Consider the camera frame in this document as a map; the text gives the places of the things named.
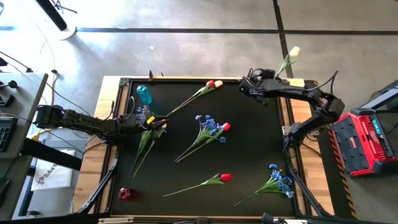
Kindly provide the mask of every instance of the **blue bottle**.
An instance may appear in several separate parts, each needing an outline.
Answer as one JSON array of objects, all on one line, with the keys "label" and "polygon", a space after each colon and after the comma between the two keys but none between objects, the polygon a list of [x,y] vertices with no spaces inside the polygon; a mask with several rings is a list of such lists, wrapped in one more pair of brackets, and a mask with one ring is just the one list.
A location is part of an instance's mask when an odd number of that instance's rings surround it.
[{"label": "blue bottle", "polygon": [[150,104],[152,102],[152,97],[151,97],[149,90],[146,86],[139,85],[137,87],[137,93],[138,93],[139,98],[141,99],[143,104]]}]

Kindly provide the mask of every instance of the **wooden table frame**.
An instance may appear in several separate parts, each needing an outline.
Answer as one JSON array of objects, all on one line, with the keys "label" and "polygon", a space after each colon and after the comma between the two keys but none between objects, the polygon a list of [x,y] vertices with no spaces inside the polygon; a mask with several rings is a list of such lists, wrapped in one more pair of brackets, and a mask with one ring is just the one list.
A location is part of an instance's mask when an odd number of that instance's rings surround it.
[{"label": "wooden table frame", "polygon": [[[119,77],[119,76],[105,76],[103,79],[103,83],[101,86],[101,91],[99,93],[99,98],[97,102],[97,107],[95,111],[95,116],[101,119],[105,119],[110,111],[112,101],[116,100],[116,96],[118,96],[118,91],[120,91],[119,99],[117,99],[117,112],[118,116],[125,113],[126,110],[126,103],[129,93],[129,86],[128,85],[121,85],[122,88],[119,89],[119,84],[123,84],[123,80],[121,78],[133,78],[133,79],[142,79],[147,80],[146,77]],[[240,78],[231,78],[231,77],[223,77],[223,78],[212,78],[212,77],[154,77],[154,79],[204,79],[204,80],[211,80],[211,79],[230,79],[230,80],[240,80]],[[295,86],[304,86],[304,81],[302,79],[289,79],[291,85]],[[283,112],[283,119],[286,125],[289,125],[291,119],[289,119],[289,100],[284,98],[280,99],[282,112]],[[311,111],[309,104],[304,101],[299,100],[290,100],[291,107],[292,107],[292,114],[290,114],[290,118],[294,117],[295,122],[302,123],[309,117],[311,117]],[[95,137],[92,141],[87,144],[87,147],[94,146],[98,144],[100,140]],[[319,151],[319,145],[317,142],[309,141],[308,139],[304,140],[304,143],[317,151]],[[75,195],[73,198],[74,204],[74,212],[77,211],[85,201],[90,197],[93,193],[94,189],[97,187],[98,183],[100,182],[100,178],[104,176],[102,170],[108,170],[110,165],[112,164],[112,160],[116,154],[116,146],[112,148],[108,148],[107,145],[99,145],[92,148],[88,151],[84,158],[83,163],[80,169],[80,175],[78,178],[78,182],[75,189]],[[306,148],[305,146],[300,147],[301,157],[297,156],[296,158],[292,159],[294,166],[297,167],[298,162],[302,162],[304,170],[303,173],[305,174],[305,180],[307,187],[310,191],[314,194],[315,198],[321,203],[322,207],[333,214],[333,206],[331,203],[331,198],[329,194],[328,183],[326,181],[325,171],[323,169],[323,162],[321,157],[319,157],[315,152]],[[108,168],[105,169],[106,159],[108,160]],[[107,208],[107,201],[106,198],[109,197],[109,186],[110,183],[104,189],[102,194],[102,200],[97,207],[92,208],[90,213],[96,209],[99,212],[104,212]],[[303,193],[300,187],[296,184],[296,197],[298,202],[298,208],[302,212],[302,214],[306,214],[306,208],[308,209],[308,204],[306,205]],[[139,216],[139,215],[123,215],[123,216],[112,216],[112,217],[130,217],[130,218],[150,218],[148,216]],[[170,216],[157,216],[158,218],[171,218]],[[173,217],[173,218],[197,218],[197,217]],[[258,219],[260,217],[228,217],[228,218],[253,218]]]}]

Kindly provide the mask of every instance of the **concrete floor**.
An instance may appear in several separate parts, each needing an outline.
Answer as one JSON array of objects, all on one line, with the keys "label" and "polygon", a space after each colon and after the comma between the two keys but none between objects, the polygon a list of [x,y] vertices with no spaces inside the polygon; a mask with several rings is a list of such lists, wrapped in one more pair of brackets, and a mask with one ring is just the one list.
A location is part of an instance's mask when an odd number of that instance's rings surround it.
[{"label": "concrete floor", "polygon": [[[42,34],[15,1],[2,2],[0,26],[18,29],[0,31],[0,50],[38,72],[49,73],[52,54]],[[62,5],[78,11],[77,15],[62,14],[78,27],[277,29],[271,0],[63,0]],[[280,0],[279,6],[285,29],[398,30],[398,2],[394,0]],[[301,47],[293,66],[295,78],[322,83],[339,70],[334,93],[346,104],[345,112],[367,102],[372,92],[398,77],[397,35],[286,35],[286,40],[289,49]],[[251,67],[278,69],[283,60],[278,34],[77,32],[66,41],[49,38],[49,42],[60,74],[56,90],[91,114],[105,75],[146,76],[152,70],[165,76],[241,77]],[[59,97],[55,102],[78,110]],[[77,139],[66,130],[59,132]],[[397,184],[398,175],[349,180],[358,217],[396,223]],[[58,193],[63,195],[58,200],[69,200],[72,191]],[[34,197],[32,208],[40,210],[44,202],[60,204],[45,193],[40,195]],[[54,206],[54,211],[44,215],[67,210]]]}]

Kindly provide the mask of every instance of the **black table surface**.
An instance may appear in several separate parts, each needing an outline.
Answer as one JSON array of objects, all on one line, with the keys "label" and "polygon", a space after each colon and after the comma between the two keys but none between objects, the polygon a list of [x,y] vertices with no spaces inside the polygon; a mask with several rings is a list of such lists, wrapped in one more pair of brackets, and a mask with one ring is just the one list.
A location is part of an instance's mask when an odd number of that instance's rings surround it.
[{"label": "black table surface", "polygon": [[[135,90],[148,87],[153,102],[150,109],[167,114],[204,86],[205,82],[134,82],[132,94],[136,107],[142,106]],[[267,212],[273,216],[294,216],[293,199],[283,194],[262,194],[237,207],[233,205],[252,194],[269,179],[269,164],[277,164],[286,173],[282,155],[282,132],[277,100],[261,106],[238,91],[238,82],[223,86],[170,116],[164,134],[141,166],[136,177],[129,174],[141,135],[129,138],[121,150],[115,191],[126,187],[138,190],[142,197],[122,201],[115,194],[113,215],[179,215],[252,217]],[[199,132],[195,116],[211,115],[217,123],[231,128],[222,134],[226,143],[213,141],[185,158],[174,160],[196,139]],[[206,185],[169,197],[178,190],[200,184],[217,173],[231,173],[233,180],[224,185]]]}]

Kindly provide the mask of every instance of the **keyboard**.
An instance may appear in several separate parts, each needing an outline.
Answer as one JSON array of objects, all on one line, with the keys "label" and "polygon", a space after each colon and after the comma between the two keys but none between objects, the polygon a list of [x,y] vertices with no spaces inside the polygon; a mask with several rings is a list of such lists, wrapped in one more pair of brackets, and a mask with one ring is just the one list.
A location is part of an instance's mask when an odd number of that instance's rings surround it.
[{"label": "keyboard", "polygon": [[18,118],[0,118],[0,152],[6,152],[17,127]]}]

